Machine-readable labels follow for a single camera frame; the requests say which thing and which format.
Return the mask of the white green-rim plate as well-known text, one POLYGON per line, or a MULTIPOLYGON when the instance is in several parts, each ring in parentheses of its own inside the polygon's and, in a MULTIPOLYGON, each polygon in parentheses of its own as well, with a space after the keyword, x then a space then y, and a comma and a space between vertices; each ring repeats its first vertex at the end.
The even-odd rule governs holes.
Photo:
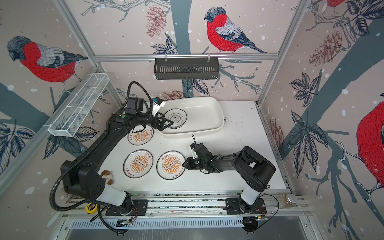
POLYGON ((187 113, 182 109, 171 109, 165 113, 165 117, 173 122, 170 129, 181 128, 187 121, 187 113))

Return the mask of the orange sunburst plate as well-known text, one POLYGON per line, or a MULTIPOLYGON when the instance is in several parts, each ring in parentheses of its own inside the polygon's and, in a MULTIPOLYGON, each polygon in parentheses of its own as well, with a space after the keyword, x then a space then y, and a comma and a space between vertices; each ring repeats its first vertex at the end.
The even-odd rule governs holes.
POLYGON ((157 173, 162 179, 175 180, 185 171, 183 154, 177 151, 168 151, 160 156, 157 161, 157 173))
POLYGON ((130 144, 135 146, 141 146, 146 143, 148 143, 154 136, 154 129, 146 125, 144 128, 143 126, 139 126, 137 129, 133 129, 128 134, 128 141, 130 144))
POLYGON ((124 174, 132 179, 146 175, 154 163, 153 155, 147 150, 137 150, 130 153, 123 164, 124 174))

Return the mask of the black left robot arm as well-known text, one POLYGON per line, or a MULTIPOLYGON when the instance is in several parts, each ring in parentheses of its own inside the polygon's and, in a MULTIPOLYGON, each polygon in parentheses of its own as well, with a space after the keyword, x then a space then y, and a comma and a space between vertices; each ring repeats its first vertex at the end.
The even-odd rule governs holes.
POLYGON ((84 203, 96 203, 115 206, 122 212, 129 213, 132 208, 131 194, 107 185, 100 176, 99 170, 121 139, 126 137, 137 126, 150 125, 162 131, 173 125, 164 114, 155 116, 146 113, 116 113, 107 121, 107 128, 102 135, 84 153, 74 161, 65 161, 60 168, 61 175, 50 192, 50 205, 59 212, 72 210, 84 203), (64 186, 66 193, 83 198, 77 204, 61 207, 56 203, 55 195, 59 185, 64 186))

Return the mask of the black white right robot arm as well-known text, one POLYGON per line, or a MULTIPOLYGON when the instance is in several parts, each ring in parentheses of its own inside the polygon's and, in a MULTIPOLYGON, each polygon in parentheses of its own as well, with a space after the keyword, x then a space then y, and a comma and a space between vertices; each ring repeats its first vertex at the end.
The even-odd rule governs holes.
POLYGON ((257 203, 260 194, 270 188, 269 181, 276 172, 274 164, 248 146, 230 155, 213 155, 200 143, 191 144, 191 152, 193 156, 183 163, 185 169, 203 174, 236 171, 246 182, 237 200, 226 199, 228 215, 265 213, 257 203))

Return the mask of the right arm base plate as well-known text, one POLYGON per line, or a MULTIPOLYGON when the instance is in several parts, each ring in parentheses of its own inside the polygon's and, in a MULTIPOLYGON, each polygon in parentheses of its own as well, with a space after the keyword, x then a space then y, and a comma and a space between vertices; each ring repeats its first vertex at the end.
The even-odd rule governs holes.
POLYGON ((265 202, 262 198, 257 198, 252 205, 248 205, 240 197, 238 199, 226 199, 224 210, 228 215, 265 215, 267 213, 265 202))

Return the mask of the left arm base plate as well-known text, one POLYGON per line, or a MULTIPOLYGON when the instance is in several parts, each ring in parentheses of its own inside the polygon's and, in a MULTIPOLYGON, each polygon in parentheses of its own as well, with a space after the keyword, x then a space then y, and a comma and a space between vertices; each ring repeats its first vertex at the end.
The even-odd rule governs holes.
POLYGON ((106 216, 125 217, 125 216, 145 216, 148 208, 148 200, 132 200, 131 208, 123 210, 120 207, 110 205, 107 207, 106 216))

